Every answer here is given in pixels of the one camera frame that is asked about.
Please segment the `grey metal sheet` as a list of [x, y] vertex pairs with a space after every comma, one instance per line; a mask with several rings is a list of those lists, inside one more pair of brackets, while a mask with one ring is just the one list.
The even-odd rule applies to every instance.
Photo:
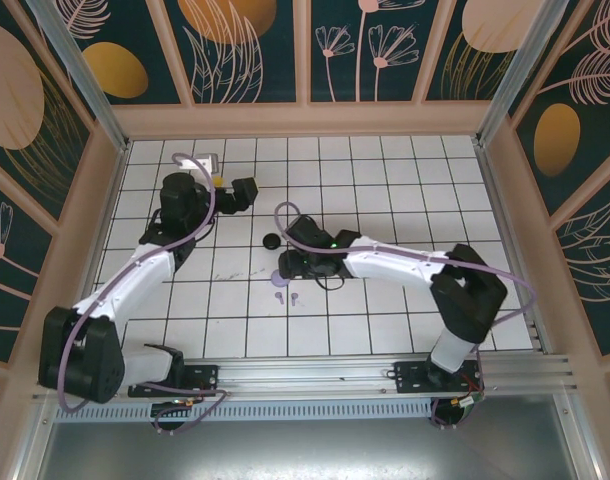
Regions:
[[531, 439], [422, 419], [207, 422], [174, 437], [145, 424], [61, 424], [39, 480], [580, 480], [553, 428]]

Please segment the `aluminium table side rail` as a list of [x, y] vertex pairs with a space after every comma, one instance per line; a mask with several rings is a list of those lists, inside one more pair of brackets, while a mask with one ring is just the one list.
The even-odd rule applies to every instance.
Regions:
[[474, 151], [489, 195], [509, 271], [532, 288], [529, 290], [522, 284], [516, 283], [509, 288], [510, 303], [518, 308], [523, 308], [523, 312], [493, 327], [495, 346], [502, 351], [525, 353], [526, 345], [529, 344], [531, 350], [536, 353], [552, 354], [552, 344], [544, 325], [543, 316], [536, 303], [536, 286], [527, 272], [510, 219], [509, 208], [501, 191], [500, 181], [494, 173], [491, 157], [478, 143], [474, 145]]
[[65, 209], [60, 306], [71, 307], [91, 290], [131, 149], [131, 141], [117, 149], [95, 140], [84, 156]]

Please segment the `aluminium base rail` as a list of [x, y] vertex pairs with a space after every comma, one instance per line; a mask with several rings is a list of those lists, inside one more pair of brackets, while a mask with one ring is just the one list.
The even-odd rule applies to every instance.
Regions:
[[299, 358], [187, 359], [188, 366], [217, 368], [213, 395], [240, 399], [372, 398], [379, 394], [447, 397], [559, 394], [577, 381], [562, 355], [484, 352], [454, 374], [440, 371], [424, 354]]

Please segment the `aluminium frame post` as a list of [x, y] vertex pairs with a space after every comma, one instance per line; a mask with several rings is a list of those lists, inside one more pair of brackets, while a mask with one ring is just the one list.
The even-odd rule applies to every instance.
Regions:
[[570, 0], [543, 0], [476, 130], [473, 137], [476, 149], [485, 149], [493, 140], [552, 35], [564, 24], [569, 4]]
[[93, 39], [109, 20], [109, 0], [23, 1], [112, 144], [123, 153], [127, 148], [127, 137], [77, 43], [78, 40]]

